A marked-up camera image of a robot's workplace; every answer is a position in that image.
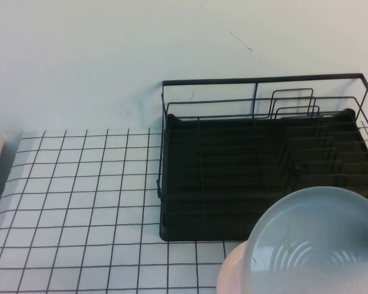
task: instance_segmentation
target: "black grid lines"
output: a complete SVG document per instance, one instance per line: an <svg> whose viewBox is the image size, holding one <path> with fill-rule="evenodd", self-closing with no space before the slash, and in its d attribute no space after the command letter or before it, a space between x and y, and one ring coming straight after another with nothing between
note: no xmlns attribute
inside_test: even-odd
<svg viewBox="0 0 368 294"><path fill-rule="evenodd" d="M17 153L0 203L0 293L213 290L222 242L159 237L160 134L68 133L23 139L33 149Z"/></svg>

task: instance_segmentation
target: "dish rack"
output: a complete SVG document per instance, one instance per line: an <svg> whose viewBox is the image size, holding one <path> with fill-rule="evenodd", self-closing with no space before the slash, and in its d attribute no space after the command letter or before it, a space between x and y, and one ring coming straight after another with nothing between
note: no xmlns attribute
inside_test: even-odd
<svg viewBox="0 0 368 294"><path fill-rule="evenodd" d="M368 198L361 73L163 81L161 96L163 240L247 239L272 204L306 187Z"/></svg>

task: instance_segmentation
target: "black wire frame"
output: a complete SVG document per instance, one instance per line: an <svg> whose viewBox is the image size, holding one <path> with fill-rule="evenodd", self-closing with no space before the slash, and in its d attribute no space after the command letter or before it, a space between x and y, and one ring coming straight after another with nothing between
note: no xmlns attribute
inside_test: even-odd
<svg viewBox="0 0 368 294"><path fill-rule="evenodd" d="M281 83L281 82L297 82L297 81L321 81L321 80L361 80L362 85L365 87L366 91L362 98L361 103L358 102L357 98L353 96L345 96L345 97L313 97L313 89L312 88L299 88L299 89L286 89L284 91L297 91L297 90L309 90L311 91L311 95L308 97L300 97L295 99L308 99L309 105L308 105L308 112L310 109L315 106L315 101L318 99L346 99L346 98L352 98L355 100L358 111L356 114L356 120L359 117L360 114L364 117L366 123L368 124L368 118L365 115L365 113L362 111L362 106L364 105L364 101L368 95L368 81L366 80L365 76L362 73L336 73L336 74L327 74L327 75L300 75L300 76L290 76L290 77L264 77L264 78L224 78L224 79L203 79L203 80L165 80L162 82L162 107L163 107L163 118L162 118L162 127L161 127L161 151L160 151L160 158L159 158L159 170L158 170L158 178L156 180L157 182L157 191L158 191L158 197L161 198L163 192L161 189L161 176L163 174L161 173L162 164L163 164L163 154L164 154L164 141L165 141L165 131L164 131L164 122L167 120L167 114L169 110L170 105L174 104L204 104L204 103L221 103L221 102L244 102L249 101L251 103L251 110L249 111L249 114L242 115L242 116L252 116L252 118L255 118L255 116L261 116L261 115L267 115L266 117L259 117L259 118L268 118L272 115L277 115L277 113L274 113L274 106L276 103L276 100L283 100L283 99L292 99L292 98L274 98L274 94L278 92L279 90L276 90L273 92L271 98L256 98L256 94L258 92L258 85L263 83ZM189 85L232 85L232 84L254 84L254 91L252 98L248 99L231 99L231 100L209 100L209 101L188 101L188 102L169 102L168 104L165 103L164 100L164 87L166 86L189 86ZM256 101L260 100L269 100L270 101L270 109L268 114L255 114L255 104ZM184 117L184 118L193 118L193 119L200 119L200 118L220 118L220 117L238 117L237 115L226 115L226 116L205 116L205 117Z"/></svg>

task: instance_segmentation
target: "wire rack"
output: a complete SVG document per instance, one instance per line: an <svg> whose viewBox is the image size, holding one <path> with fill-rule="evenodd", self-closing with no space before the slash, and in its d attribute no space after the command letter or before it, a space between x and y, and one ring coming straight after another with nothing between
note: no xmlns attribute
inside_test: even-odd
<svg viewBox="0 0 368 294"><path fill-rule="evenodd" d="M164 81L162 101L162 239L246 239L270 205L306 187L368 198L360 73Z"/></svg>

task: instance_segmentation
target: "table surface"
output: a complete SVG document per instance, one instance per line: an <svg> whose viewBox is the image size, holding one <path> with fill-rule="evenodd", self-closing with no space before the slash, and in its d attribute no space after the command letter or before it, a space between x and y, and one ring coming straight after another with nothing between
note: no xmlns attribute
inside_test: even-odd
<svg viewBox="0 0 368 294"><path fill-rule="evenodd" d="M165 242L161 134L25 133L0 201L0 293L215 293L237 242Z"/></svg>

